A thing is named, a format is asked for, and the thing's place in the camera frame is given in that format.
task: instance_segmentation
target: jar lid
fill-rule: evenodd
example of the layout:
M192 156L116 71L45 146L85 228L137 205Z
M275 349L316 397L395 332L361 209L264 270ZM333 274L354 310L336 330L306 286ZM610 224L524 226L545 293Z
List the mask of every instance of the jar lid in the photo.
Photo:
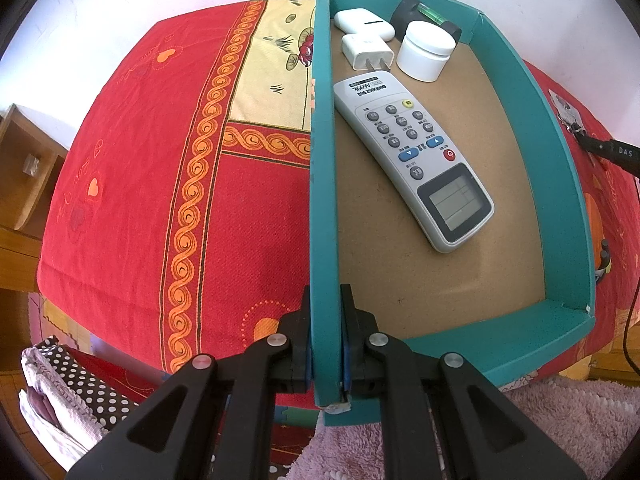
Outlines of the jar lid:
M448 56L456 47L452 35L429 22L409 23L405 35L420 48L438 56Z

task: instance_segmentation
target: blue arrow button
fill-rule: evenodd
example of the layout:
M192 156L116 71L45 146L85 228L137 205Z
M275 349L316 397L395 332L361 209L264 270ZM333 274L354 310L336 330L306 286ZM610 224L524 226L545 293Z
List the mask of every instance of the blue arrow button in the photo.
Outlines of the blue arrow button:
M409 148L405 152L400 153L398 158L400 159L400 162L406 162L414 158L414 156L418 156L418 153L420 153L418 148Z
M427 146L430 148L435 148L436 146L441 145L444 142L442 136L431 137L431 139L427 140Z

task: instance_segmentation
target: orange swirl pattern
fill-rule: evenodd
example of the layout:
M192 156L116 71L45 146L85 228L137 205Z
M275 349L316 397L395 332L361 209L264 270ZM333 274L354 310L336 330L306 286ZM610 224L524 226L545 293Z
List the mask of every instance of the orange swirl pattern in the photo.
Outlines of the orange swirl pattern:
M293 153L303 160L311 158L311 139L309 137L297 137L291 140L286 135L277 132L265 136L262 132L252 128L240 132L237 128L227 125L222 143L226 148L240 144L246 150L265 149L274 155Z
M225 54L220 61L216 75L211 80L211 88L207 92L206 104L202 109L203 118L196 127L197 137L191 144L193 158L187 164L188 179L181 189L184 200L178 209L177 221L180 225L174 235L174 248L177 254L171 262L171 274L174 281L169 285L167 295L172 309L168 314L168 325L171 333L168 337L168 347L174 358L169 370L176 373L193 356L187 336L193 329L193 323L188 315L193 298L188 285L195 275L191 256L196 251L198 241L193 233L200 223L200 209L198 204L205 195L205 189L200 182L209 172L207 155L214 149L211 137L218 131L219 123L216 119L223 111L220 101L227 96L226 87L232 83L231 75L236 70L236 63L250 34L255 20L260 15L263 3L250 2L246 12L240 19L238 26L228 41Z

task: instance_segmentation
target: black cable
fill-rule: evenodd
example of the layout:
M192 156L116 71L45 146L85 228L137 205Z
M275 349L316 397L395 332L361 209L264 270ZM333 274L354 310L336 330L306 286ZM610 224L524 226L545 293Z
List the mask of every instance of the black cable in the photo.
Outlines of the black cable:
M629 334L629 325L631 324L631 317L634 314L634 306L636 305L636 300L638 299L638 292L640 291L640 278L638 278L638 285L636 286L636 293L634 294L634 298L631 301L631 308L629 309L629 315L626 316L626 325L625 325L625 335L622 338L622 351L625 353L626 362L629 363L634 370L634 372L640 375L640 368L636 365L634 360L629 355L629 351L626 349L626 337Z

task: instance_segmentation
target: air conditioner remote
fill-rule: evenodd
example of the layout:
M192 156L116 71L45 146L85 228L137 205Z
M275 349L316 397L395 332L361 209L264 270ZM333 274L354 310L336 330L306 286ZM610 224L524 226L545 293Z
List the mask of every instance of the air conditioner remote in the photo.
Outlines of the air conditioner remote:
M334 97L437 251L453 251L491 218L494 202L465 157L395 76L351 77Z

